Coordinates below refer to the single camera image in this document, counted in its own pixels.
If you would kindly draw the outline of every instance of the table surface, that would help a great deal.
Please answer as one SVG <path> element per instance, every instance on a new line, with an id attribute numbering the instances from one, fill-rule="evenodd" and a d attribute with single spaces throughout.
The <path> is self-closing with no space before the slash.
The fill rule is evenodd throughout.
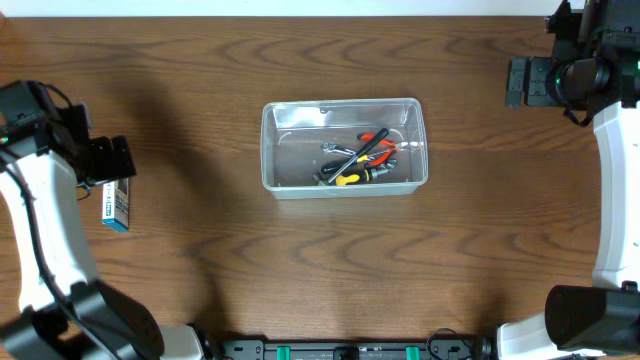
<path id="1" fill-rule="evenodd" d="M 38 79 L 124 134 L 131 231 L 80 203 L 103 279 L 159 323 L 215 336 L 491 334 L 590 285 L 595 137 L 561 109 L 504 107 L 509 58 L 546 56 L 542 18 L 9 19 L 0 83 Z M 429 180 L 401 197 L 276 201 L 261 113 L 274 101 L 413 97 Z M 20 268 L 0 207 L 0 322 Z"/>

